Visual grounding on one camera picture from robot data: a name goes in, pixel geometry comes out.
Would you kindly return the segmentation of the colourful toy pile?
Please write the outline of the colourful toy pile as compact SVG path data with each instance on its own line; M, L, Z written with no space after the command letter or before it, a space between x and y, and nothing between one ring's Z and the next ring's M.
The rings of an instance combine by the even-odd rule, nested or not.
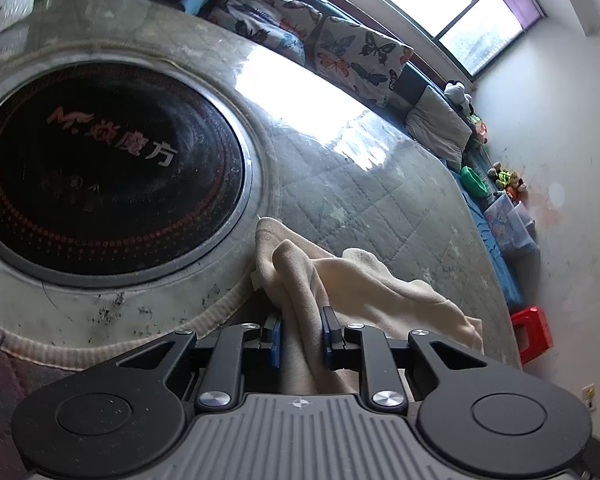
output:
M488 177L496 187L496 191L493 193L494 197L506 195L514 205L517 205L522 196L527 193L524 179L516 171L503 168L500 162L496 162L488 170Z

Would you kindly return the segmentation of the left butterfly print pillow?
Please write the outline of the left butterfly print pillow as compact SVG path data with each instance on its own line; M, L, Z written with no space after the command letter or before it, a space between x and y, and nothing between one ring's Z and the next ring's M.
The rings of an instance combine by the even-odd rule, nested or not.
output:
M306 64L306 42L323 14L299 0L216 0L208 21Z

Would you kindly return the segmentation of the green plastic toy bowl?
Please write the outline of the green plastic toy bowl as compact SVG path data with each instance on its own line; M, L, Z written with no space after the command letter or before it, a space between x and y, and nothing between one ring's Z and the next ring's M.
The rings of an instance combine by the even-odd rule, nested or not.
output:
M460 182L469 195L475 198L485 198L489 195L489 187L481 177L469 166L463 166L460 170Z

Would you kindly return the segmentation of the grey white plain pillow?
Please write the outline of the grey white plain pillow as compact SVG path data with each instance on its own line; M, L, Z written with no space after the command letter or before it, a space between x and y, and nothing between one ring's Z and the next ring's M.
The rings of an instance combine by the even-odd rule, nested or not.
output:
M405 119L408 133L425 148L459 172L471 128L460 115L428 86Z

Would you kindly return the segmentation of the white plush toy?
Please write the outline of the white plush toy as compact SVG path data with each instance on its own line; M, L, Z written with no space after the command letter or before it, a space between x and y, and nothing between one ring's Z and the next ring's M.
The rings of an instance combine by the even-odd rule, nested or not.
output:
M444 95L464 116L468 117L474 112L472 108L472 96L466 92L465 86L461 81L448 81L444 88Z

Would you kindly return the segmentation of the beige cloth garment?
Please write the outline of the beige cloth garment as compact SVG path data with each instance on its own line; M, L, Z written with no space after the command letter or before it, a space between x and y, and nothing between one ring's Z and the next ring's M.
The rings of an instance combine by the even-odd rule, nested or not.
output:
M426 282L396 278L360 248L336 257L273 218L258 221L252 284L282 311L280 385L286 394L358 391L355 372L332 372L324 364L322 307L333 308L342 324L374 326L390 338L426 328L483 350L482 321L464 315Z

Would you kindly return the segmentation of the window with frame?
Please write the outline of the window with frame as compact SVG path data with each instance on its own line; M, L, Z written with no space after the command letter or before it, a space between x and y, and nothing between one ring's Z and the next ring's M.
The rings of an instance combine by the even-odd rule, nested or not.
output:
M535 0L346 0L446 79L477 80L544 18Z

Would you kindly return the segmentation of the upright butterfly print pillow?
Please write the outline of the upright butterfly print pillow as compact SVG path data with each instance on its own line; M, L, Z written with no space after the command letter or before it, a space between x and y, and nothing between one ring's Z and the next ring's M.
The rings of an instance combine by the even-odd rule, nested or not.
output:
M414 49L364 25L329 16L314 44L316 72L360 101L385 108Z

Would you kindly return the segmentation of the round black induction cooktop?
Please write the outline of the round black induction cooktop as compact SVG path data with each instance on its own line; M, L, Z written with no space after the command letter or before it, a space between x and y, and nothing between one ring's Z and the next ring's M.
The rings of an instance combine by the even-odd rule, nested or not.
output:
M234 230L252 162L242 121L192 78L29 66L0 81L0 258L68 287L164 278Z

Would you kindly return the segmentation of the far red plastic stool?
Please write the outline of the far red plastic stool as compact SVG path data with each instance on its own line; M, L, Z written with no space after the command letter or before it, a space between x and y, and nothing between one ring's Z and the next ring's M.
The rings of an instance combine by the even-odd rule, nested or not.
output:
M518 344L520 362L528 364L554 347L552 333L544 311L528 307L510 316L516 335L524 334Z

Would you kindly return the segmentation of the clear plastic storage box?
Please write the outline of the clear plastic storage box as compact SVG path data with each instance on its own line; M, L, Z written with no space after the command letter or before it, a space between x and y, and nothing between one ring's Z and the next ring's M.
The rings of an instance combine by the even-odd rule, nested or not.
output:
M517 259L538 250L529 229L533 221L523 203L514 205L506 195L500 195L484 212L496 244L505 258Z

